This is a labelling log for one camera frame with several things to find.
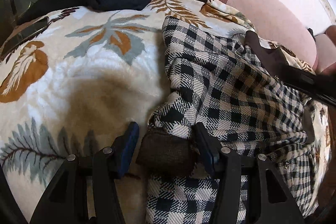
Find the black white checked shirt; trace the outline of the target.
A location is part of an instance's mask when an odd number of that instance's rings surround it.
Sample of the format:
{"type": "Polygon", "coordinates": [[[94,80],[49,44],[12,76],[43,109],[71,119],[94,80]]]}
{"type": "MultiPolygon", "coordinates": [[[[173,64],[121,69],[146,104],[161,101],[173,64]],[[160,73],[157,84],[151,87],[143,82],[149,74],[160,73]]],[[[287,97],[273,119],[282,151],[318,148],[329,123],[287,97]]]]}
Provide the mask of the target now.
{"type": "Polygon", "coordinates": [[[318,112],[308,96],[274,79],[240,39],[214,36],[168,16],[162,26],[167,101],[151,115],[138,163],[150,171],[147,223],[208,223],[219,180],[197,171],[192,127],[240,155],[265,153],[302,215],[317,207],[318,112]]]}

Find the leaf patterned fleece blanket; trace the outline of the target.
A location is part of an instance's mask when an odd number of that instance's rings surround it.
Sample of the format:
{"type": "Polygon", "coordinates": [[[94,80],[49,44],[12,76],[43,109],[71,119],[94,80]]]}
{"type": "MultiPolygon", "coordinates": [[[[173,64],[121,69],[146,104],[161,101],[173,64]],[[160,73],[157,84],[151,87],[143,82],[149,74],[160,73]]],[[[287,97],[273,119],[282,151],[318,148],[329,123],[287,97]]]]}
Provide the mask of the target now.
{"type": "MultiPolygon", "coordinates": [[[[168,16],[242,42],[254,30],[219,0],[151,0],[141,11],[75,7],[51,12],[50,26],[1,62],[1,167],[25,221],[69,154],[93,155],[131,121],[146,134],[171,92],[162,34],[168,16]]],[[[327,107],[315,102],[309,139],[318,196],[330,134],[327,107]]]]}

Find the small black object behind pillow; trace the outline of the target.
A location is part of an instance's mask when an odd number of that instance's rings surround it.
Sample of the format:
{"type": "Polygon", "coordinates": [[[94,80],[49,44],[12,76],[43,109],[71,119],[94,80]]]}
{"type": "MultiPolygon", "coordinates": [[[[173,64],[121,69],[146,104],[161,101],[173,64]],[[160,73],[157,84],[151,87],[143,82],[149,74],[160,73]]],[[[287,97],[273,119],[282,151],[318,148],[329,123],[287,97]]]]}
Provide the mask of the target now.
{"type": "Polygon", "coordinates": [[[309,31],[309,33],[311,34],[311,36],[314,37],[314,32],[313,32],[313,30],[312,30],[311,28],[308,28],[307,30],[309,31]]]}

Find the pink quilted pillow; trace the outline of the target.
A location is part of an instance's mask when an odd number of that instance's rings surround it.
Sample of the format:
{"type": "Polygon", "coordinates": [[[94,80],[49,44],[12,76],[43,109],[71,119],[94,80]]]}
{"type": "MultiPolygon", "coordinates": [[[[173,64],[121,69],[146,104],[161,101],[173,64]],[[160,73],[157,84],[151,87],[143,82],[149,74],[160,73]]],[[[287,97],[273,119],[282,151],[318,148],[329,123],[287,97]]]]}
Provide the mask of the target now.
{"type": "Polygon", "coordinates": [[[317,69],[317,48],[313,36],[279,0],[220,0],[236,8],[255,26],[264,39],[286,46],[301,60],[317,69]]]}

